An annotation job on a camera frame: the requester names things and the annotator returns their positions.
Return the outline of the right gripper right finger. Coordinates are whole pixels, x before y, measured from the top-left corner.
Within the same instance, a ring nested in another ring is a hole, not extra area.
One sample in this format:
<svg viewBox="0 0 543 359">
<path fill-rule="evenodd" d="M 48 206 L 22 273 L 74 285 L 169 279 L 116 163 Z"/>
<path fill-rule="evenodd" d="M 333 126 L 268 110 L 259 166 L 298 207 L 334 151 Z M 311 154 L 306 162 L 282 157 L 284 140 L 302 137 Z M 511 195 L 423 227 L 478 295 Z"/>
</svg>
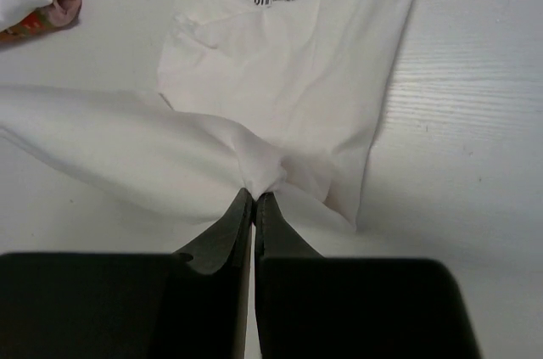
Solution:
<svg viewBox="0 0 543 359">
<path fill-rule="evenodd" d="M 327 258 L 273 194 L 255 216 L 255 314 L 264 358 L 478 358 L 461 291 L 440 262 Z"/>
</svg>

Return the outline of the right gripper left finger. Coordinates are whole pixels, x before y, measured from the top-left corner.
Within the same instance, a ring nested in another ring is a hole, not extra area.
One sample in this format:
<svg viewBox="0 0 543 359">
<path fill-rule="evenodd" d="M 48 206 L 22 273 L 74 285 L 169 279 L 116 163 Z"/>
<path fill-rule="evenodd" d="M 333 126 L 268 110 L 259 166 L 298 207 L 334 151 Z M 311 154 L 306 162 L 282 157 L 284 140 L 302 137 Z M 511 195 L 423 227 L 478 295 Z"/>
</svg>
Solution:
<svg viewBox="0 0 543 359">
<path fill-rule="evenodd" d="M 4 358 L 241 358 L 253 200 L 170 254 L 1 258 Z"/>
</svg>

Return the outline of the white cartoon-print t-shirt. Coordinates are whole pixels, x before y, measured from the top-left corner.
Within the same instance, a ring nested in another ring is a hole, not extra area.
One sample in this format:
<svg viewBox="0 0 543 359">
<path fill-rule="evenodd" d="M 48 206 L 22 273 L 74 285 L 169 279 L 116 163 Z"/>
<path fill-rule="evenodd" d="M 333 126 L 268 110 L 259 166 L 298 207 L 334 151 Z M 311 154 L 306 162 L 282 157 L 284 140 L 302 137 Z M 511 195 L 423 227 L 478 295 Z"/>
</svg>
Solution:
<svg viewBox="0 0 543 359">
<path fill-rule="evenodd" d="M 155 92 L 4 86 L 1 135 L 185 221 L 246 189 L 351 228 L 411 1 L 175 0 Z"/>
</svg>

